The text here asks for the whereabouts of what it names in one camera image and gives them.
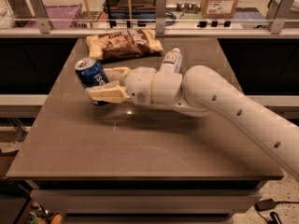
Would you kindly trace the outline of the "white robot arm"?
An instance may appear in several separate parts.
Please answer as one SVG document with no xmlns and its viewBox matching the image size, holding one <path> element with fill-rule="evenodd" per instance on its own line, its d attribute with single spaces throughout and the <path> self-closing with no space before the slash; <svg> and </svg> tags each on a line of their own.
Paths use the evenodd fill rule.
<svg viewBox="0 0 299 224">
<path fill-rule="evenodd" d="M 111 81 L 87 89 L 94 101 L 162 105 L 201 117 L 211 109 L 230 120 L 294 179 L 299 179 L 299 127 L 256 103 L 209 67 L 185 74 L 150 67 L 107 68 Z"/>
</svg>

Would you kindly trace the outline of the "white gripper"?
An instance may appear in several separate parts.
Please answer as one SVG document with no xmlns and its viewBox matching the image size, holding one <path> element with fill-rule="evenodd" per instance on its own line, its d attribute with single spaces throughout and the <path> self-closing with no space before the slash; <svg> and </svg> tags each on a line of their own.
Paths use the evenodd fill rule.
<svg viewBox="0 0 299 224">
<path fill-rule="evenodd" d="M 104 69 L 107 84 L 87 88 L 89 97 L 97 102 L 121 104 L 132 100 L 135 105 L 150 105 L 151 83 L 156 70 L 151 67 L 114 67 Z"/>
</svg>

